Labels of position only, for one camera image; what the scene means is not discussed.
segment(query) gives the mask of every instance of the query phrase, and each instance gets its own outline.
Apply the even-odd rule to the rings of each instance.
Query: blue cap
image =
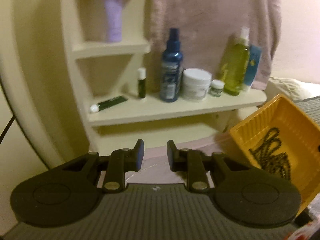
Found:
[[[179,29],[170,28],[170,35],[167,41],[167,51],[168,52],[179,52],[180,51],[180,41],[179,41]]]

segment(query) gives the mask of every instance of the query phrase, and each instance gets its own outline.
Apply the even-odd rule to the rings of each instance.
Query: yellow-green bottle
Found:
[[[249,28],[243,27],[240,38],[236,40],[236,44],[232,47],[229,54],[224,81],[224,91],[226,93],[233,96],[239,95],[249,56]]]

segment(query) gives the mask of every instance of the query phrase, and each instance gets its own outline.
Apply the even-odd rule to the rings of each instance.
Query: purple tube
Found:
[[[104,0],[108,18],[108,42],[120,42],[123,0]]]

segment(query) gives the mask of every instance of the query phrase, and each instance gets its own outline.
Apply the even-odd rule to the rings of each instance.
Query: black chain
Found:
[[[262,145],[256,150],[249,149],[249,151],[263,170],[272,174],[278,174],[284,179],[291,180],[291,166],[288,155],[286,153],[272,155],[281,147],[281,140],[277,138],[279,133],[278,128],[271,128],[265,135]],[[273,143],[276,143],[276,146],[270,150]]]

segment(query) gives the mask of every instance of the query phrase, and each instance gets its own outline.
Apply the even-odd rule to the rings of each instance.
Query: barcode label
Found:
[[[173,99],[176,92],[176,85],[167,85],[167,99]]]

